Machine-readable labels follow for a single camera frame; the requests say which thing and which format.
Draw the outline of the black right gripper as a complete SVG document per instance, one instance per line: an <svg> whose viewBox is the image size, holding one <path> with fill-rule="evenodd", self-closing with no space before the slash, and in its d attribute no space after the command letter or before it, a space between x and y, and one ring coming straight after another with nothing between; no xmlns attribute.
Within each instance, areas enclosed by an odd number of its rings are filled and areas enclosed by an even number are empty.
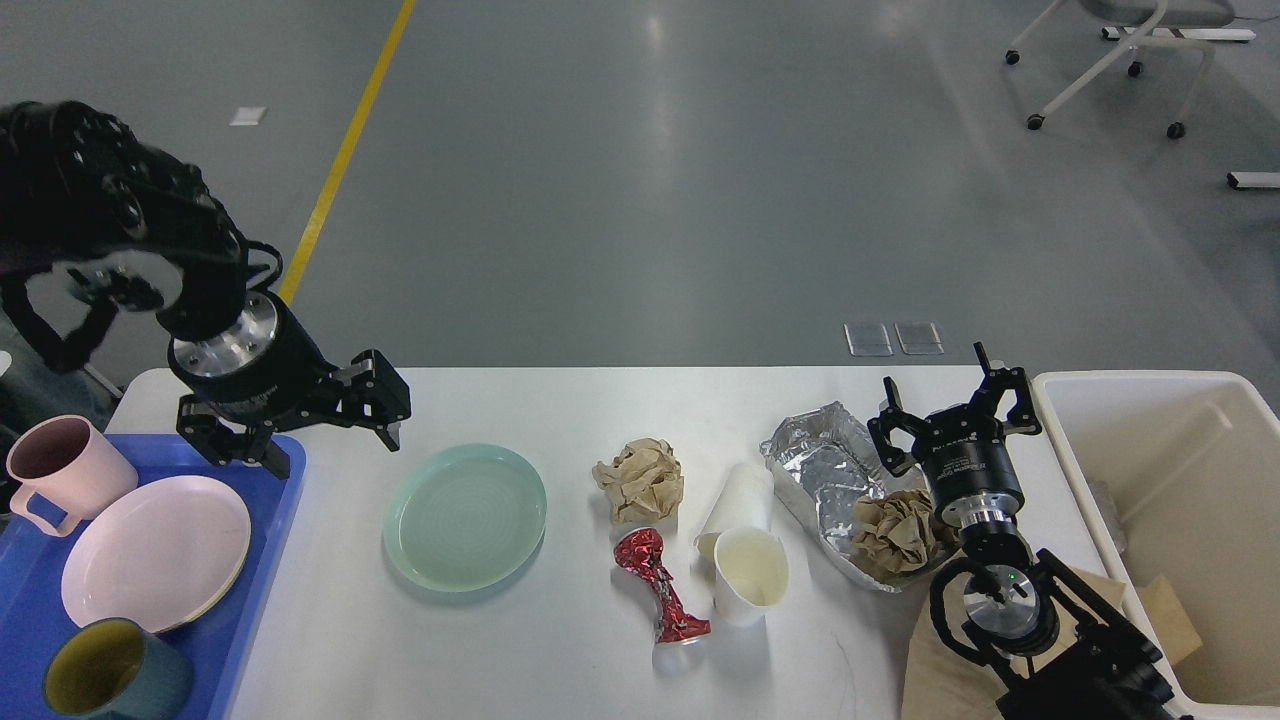
<svg viewBox="0 0 1280 720"><path fill-rule="evenodd" d="M973 347L983 379L966 404L918 418L902 409L899 388L886 375L883 406L867 421L879 462L892 477L919 462L934 515L947 525L1012 521L1024 495L1005 437L1042 432L1025 370L996 366L982 342ZM914 451L893 443L896 430L916 441Z"/></svg>

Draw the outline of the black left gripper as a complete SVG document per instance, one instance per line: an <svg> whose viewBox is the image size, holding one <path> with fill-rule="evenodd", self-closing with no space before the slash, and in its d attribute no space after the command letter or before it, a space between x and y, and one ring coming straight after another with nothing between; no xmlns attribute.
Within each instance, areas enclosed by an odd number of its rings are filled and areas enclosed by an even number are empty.
<svg viewBox="0 0 1280 720"><path fill-rule="evenodd" d="M338 368L320 352L296 315L270 291L251 291L228 331L201 341L173 340L170 369L197 396L182 396L175 429L206 461L265 468L291 477L275 430L300 427L298 414L320 384L323 421L372 430L390 452L412 415L411 391L387 356L367 348ZM247 425L233 430L229 421Z"/></svg>

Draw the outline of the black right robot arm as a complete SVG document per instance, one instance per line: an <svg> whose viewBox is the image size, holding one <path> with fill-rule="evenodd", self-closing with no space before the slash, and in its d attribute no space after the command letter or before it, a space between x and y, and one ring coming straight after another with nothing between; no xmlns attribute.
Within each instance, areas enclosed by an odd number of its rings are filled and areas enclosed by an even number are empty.
<svg viewBox="0 0 1280 720"><path fill-rule="evenodd" d="M928 416L908 413L892 378L867 424L895 477L918 469L931 515L961 555L931 583L929 618L945 647L1004 683L1005 719L1167 719L1172 688L1156 643L1048 550L1018 528L1025 497L1010 436L1042 424L1019 366L995 366L974 346L982 379L972 397Z"/></svg>

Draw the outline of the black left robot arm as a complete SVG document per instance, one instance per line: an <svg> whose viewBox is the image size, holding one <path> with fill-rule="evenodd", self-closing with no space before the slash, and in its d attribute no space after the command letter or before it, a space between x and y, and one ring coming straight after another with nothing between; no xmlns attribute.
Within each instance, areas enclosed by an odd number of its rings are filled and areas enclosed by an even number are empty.
<svg viewBox="0 0 1280 720"><path fill-rule="evenodd" d="M17 102L1 195L3 310L51 370L84 366L118 313L151 313L189 391L177 432L211 464L285 479L274 436L320 424L399 450L408 384L375 348L323 356L273 291L280 251L238 229L196 165L83 102Z"/></svg>

